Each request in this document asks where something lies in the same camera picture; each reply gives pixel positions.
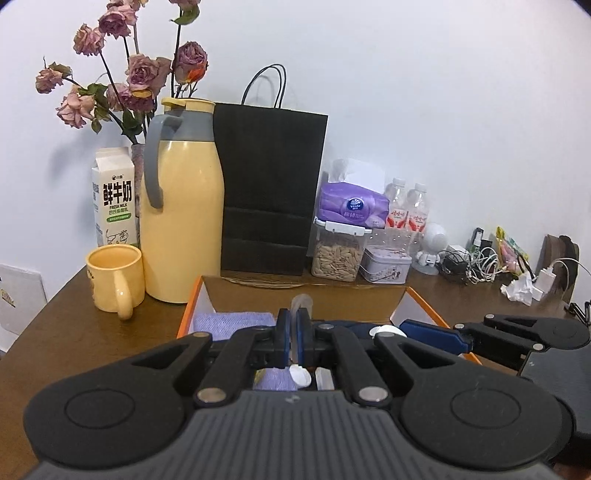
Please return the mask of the purple towel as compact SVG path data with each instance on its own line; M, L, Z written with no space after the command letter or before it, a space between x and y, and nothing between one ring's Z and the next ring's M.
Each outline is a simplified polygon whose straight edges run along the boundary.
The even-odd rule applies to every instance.
M237 330L256 326L273 326L276 318L269 312L195 313L188 333L207 332L213 341L228 340Z

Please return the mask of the small clear plastic item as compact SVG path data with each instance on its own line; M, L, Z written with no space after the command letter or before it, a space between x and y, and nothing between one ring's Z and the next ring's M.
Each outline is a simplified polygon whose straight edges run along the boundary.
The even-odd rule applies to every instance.
M297 323L297 314L304 309L307 312L308 319L312 318L312 308L314 308L314 300L308 294L298 294L291 299L290 303L290 321Z

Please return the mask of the white book on chair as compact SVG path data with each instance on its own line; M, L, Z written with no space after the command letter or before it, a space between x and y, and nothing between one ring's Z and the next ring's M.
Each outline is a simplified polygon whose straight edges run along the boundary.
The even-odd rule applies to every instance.
M1 354L6 354L47 304L41 274L1 265Z

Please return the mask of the dried pink rose bouquet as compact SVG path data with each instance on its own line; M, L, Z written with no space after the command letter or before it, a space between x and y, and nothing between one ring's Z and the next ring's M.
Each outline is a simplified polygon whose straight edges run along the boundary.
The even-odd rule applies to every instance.
M67 126L90 128L98 134L114 123L132 145L147 138L158 99L166 92L174 99L190 98L208 70L208 55L197 41L181 41L183 28L197 21L198 1L173 1L175 37L169 57L149 56L139 45L138 22L145 1L109 1L93 25L82 24L72 40L78 56L98 59L97 79L83 82L72 67L44 62L35 76L35 90L48 95L66 86L56 116Z

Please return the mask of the glass flower vase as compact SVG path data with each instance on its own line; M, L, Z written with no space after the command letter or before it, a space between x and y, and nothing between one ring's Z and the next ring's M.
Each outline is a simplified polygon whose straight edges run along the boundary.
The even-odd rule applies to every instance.
M140 191L144 170L143 153L143 144L133 144L130 146L131 161L134 167L134 205L137 245L140 245Z

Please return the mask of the water bottle middle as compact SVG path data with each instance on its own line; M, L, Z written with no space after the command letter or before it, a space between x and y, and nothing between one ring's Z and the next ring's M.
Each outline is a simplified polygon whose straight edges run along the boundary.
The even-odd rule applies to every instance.
M426 185L415 184L415 187L407 194L406 208L406 229L416 236L424 231L430 212Z

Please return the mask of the white milk carton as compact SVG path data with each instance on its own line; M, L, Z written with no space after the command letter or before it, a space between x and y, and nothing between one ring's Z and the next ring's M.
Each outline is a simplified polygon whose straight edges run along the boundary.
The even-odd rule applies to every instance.
M127 147L96 151L92 199L98 246L137 244L134 177Z

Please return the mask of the orange cardboard box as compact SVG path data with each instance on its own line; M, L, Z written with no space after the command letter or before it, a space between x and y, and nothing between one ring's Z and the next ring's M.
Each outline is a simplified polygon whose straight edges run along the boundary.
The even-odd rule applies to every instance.
M305 308L317 320L398 326L413 319L442 328L449 326L410 286L205 276L198 278L193 286L177 335L182 337L193 331L191 323L197 314L269 312L276 315L281 308Z

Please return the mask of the clear jar of seeds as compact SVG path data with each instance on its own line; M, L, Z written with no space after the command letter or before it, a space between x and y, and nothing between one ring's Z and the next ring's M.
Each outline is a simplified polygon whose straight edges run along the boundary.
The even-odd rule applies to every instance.
M318 278L356 280L372 230L315 217L315 248L311 274Z

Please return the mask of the white robot figurine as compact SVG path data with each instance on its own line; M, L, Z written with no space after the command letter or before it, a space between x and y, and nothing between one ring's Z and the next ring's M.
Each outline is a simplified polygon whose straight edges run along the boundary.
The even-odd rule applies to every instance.
M437 223L428 223L422 231L420 247L413 258L412 267L425 275L438 275L441 254L446 252L448 244L445 228Z

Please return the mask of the water bottle left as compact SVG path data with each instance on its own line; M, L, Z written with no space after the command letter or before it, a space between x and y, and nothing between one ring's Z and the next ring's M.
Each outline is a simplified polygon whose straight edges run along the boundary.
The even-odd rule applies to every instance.
M384 195L390 202L386 227L404 228L408 214L408 209L406 208L406 181L394 178L386 187Z

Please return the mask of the crumpled white paper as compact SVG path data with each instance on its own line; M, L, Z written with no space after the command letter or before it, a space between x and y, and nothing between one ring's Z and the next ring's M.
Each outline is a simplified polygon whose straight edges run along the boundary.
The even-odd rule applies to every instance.
M531 274L529 272L521 274L509 285L502 285L500 291L511 302L531 306L534 300Z

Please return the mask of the white round earbud case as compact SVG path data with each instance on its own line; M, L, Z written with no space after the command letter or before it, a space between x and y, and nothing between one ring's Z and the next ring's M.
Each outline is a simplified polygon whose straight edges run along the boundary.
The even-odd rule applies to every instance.
M405 333L397 326L394 325L380 325L373 327L369 331L369 335L371 338L375 338L377 335L387 335L387 336L402 336L406 337Z

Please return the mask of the purple tissue pack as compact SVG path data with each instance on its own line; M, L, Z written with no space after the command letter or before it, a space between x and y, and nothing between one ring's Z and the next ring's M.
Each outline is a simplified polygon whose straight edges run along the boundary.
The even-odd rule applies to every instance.
M375 164L334 160L318 192L315 214L322 221L383 229L390 209L385 180L385 171Z

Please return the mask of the black paper shopping bag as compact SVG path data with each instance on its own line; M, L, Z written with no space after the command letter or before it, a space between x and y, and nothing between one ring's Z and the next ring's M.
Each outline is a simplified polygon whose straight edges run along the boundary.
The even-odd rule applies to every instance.
M287 69L272 68L280 80L273 106L214 108L224 179L221 268L301 275L329 118L283 108Z

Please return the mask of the white tin box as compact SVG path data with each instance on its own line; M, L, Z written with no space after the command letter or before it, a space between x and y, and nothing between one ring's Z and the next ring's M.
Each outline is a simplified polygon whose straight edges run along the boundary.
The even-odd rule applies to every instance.
M363 252L360 274L373 284L403 285L411 264L412 258L404 252L369 246Z

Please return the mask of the colourful snack packet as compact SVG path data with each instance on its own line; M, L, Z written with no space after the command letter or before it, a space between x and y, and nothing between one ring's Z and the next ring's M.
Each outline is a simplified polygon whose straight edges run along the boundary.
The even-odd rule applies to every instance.
M509 273L514 277L519 277L526 272L532 273L529 255L501 226L496 228L495 240L501 272Z

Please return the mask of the yellow thermos jug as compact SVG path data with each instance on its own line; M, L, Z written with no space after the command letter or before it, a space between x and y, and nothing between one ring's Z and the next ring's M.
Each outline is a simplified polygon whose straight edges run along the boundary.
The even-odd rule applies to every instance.
M221 272L224 180L213 134L214 104L162 99L143 153L140 244L145 290L174 304L195 280Z

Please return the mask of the water bottle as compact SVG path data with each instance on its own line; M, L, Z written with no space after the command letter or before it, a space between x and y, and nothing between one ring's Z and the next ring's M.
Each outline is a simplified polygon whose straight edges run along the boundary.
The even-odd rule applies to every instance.
M406 208L406 229L416 236L424 231L430 212L426 185L415 184L415 187L407 194Z
M384 195L390 202L386 227L404 228L408 214L408 209L406 208L406 181L394 178L386 187Z

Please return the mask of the yellow ceramic mug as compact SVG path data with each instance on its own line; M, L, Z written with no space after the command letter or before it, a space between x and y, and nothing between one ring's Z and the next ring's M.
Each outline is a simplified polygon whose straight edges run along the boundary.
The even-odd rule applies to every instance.
M95 307L126 321L145 297L141 251L127 244L105 245L86 256Z

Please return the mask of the white charger plug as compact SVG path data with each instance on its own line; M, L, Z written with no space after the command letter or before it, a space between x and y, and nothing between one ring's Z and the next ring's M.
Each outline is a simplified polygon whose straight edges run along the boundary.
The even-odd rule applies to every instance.
M532 287L532 296L536 301L541 301L548 294L555 282L556 275L550 267L540 270Z

